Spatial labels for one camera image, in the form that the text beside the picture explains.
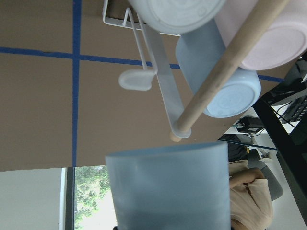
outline green foliage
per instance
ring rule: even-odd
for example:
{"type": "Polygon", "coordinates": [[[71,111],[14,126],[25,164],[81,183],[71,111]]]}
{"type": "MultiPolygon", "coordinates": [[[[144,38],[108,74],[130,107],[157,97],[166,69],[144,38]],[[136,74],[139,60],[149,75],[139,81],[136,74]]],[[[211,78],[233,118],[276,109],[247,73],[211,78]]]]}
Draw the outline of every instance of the green foliage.
{"type": "Polygon", "coordinates": [[[97,200],[110,190],[106,166],[75,168],[75,229],[80,230],[83,217],[97,210],[97,200]]]}

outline beige shirt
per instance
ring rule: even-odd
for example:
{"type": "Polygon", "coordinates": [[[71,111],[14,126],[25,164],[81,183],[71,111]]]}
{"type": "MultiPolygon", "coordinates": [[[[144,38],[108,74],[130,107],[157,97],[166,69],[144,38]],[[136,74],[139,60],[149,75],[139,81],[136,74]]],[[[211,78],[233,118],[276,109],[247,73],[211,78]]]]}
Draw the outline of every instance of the beige shirt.
{"type": "MultiPolygon", "coordinates": [[[[247,160],[229,163],[229,174],[247,169],[247,160]]],[[[273,219],[273,208],[267,179],[256,179],[248,185],[230,189],[231,219],[249,230],[264,230],[273,219]]]]}

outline white cup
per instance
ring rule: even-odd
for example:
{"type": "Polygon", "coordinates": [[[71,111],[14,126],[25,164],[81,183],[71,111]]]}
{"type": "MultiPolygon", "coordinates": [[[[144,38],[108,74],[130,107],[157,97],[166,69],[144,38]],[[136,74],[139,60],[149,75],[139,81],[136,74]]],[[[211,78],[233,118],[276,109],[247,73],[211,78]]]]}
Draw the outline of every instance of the white cup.
{"type": "MultiPolygon", "coordinates": [[[[182,34],[176,46],[181,71],[195,94],[225,51],[214,20],[182,34]]],[[[204,113],[217,118],[238,115],[258,99],[261,85],[255,71],[238,68],[204,113]]]]}
{"type": "Polygon", "coordinates": [[[230,229],[227,144],[106,156],[119,230],[230,229]]]}
{"type": "MultiPolygon", "coordinates": [[[[215,17],[226,46],[248,17],[257,0],[228,0],[215,17]]],[[[307,1],[291,0],[241,63],[251,70],[281,66],[307,48],[307,1]]]]}
{"type": "Polygon", "coordinates": [[[212,19],[226,0],[129,0],[140,17],[153,29],[181,34],[212,19]]]}

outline wooden rod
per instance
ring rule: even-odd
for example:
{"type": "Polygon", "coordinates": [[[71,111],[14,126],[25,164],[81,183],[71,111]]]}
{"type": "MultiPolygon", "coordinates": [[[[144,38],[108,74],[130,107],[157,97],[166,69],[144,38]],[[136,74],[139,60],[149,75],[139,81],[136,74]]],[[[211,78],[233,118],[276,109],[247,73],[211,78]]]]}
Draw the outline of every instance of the wooden rod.
{"type": "MultiPolygon", "coordinates": [[[[187,132],[192,127],[289,1],[258,0],[220,60],[177,120],[180,131],[187,132]]],[[[181,140],[173,133],[170,138],[173,141],[181,140]]]]}

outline white wall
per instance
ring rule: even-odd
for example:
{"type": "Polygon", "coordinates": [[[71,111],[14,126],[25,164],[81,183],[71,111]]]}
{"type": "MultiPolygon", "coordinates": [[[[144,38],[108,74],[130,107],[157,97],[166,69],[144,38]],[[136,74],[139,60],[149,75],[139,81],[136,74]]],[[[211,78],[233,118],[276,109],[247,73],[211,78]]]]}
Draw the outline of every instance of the white wall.
{"type": "Polygon", "coordinates": [[[0,172],[0,229],[59,228],[61,168],[0,172]]]}
{"type": "MultiPolygon", "coordinates": [[[[256,137],[256,140],[259,145],[275,148],[268,134],[261,134],[256,137]]],[[[307,230],[289,184],[276,157],[276,151],[270,150],[267,152],[270,153],[270,157],[273,159],[273,162],[267,163],[267,166],[283,188],[283,195],[273,201],[274,219],[268,230],[307,230]]]]}

